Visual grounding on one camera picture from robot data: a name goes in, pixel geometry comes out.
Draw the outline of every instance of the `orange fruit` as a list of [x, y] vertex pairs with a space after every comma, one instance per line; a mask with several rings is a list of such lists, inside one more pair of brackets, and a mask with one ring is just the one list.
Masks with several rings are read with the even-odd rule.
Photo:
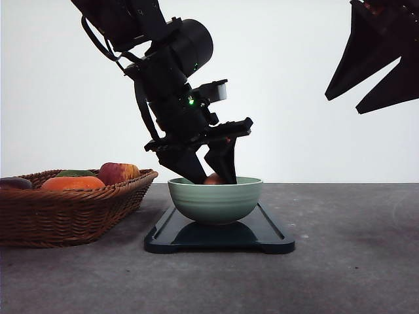
[[46, 180], [41, 189], [43, 190], [69, 190], [103, 188], [105, 184], [96, 177], [54, 177]]

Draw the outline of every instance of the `woven basket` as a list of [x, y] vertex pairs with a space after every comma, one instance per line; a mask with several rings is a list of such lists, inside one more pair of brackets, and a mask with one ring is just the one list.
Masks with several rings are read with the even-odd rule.
[[94, 190], [39, 189], [60, 171], [20, 176], [30, 180], [34, 190], [0, 190], [0, 246], [47, 248], [96, 241], [138, 209], [158, 175], [141, 170], [135, 179]]

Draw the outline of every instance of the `apple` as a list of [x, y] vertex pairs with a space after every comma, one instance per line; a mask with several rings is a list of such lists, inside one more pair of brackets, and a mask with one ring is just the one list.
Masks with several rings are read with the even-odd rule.
[[105, 185], [121, 183], [139, 176], [139, 169], [132, 164], [107, 162], [100, 167], [98, 178]]
[[225, 184], [225, 181], [214, 172], [207, 179], [205, 179], [204, 184]]

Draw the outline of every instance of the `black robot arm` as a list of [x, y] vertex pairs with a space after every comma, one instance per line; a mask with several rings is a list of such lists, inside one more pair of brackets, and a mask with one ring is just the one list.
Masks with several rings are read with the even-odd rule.
[[[208, 62], [213, 41], [196, 20], [172, 18], [165, 22], [157, 0], [72, 0], [82, 12], [82, 26], [97, 48], [116, 62], [134, 81], [137, 104], [152, 140], [145, 150], [156, 152], [160, 164], [190, 181], [207, 178], [196, 151], [208, 145], [205, 161], [228, 184], [236, 183], [234, 146], [237, 137], [250, 134], [250, 118], [219, 124], [210, 103], [226, 98], [219, 80], [192, 89], [187, 78]], [[88, 26], [88, 20], [103, 35], [106, 47]], [[129, 52], [151, 41], [144, 57]], [[123, 68], [119, 59], [132, 64]], [[160, 138], [158, 127], [165, 132]]]
[[332, 100], [392, 61], [399, 64], [359, 103], [359, 113], [419, 98], [419, 0], [352, 0], [352, 30], [326, 91]]

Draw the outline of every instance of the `basket rim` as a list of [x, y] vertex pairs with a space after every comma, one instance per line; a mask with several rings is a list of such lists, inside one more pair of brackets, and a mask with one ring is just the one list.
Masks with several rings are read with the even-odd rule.
[[[53, 173], [56, 171], [62, 171], [61, 169], [55, 170], [46, 170], [38, 173], [32, 173], [29, 175], [19, 175], [15, 177], [20, 177], [26, 179], [28, 177], [39, 177], [47, 173]], [[69, 189], [69, 190], [42, 190], [37, 188], [35, 190], [0, 190], [0, 198], [3, 200], [24, 200], [24, 199], [41, 199], [47, 198], [46, 200], [51, 201], [51, 198], [57, 200], [74, 200], [75, 198], [80, 199], [90, 199], [95, 197], [100, 197], [100, 199], [106, 200], [113, 198], [115, 196], [121, 196], [125, 193], [141, 188], [151, 184], [152, 181], [158, 176], [158, 172], [153, 169], [140, 169], [140, 176], [123, 181], [121, 183], [107, 185], [102, 188], [95, 189]]]

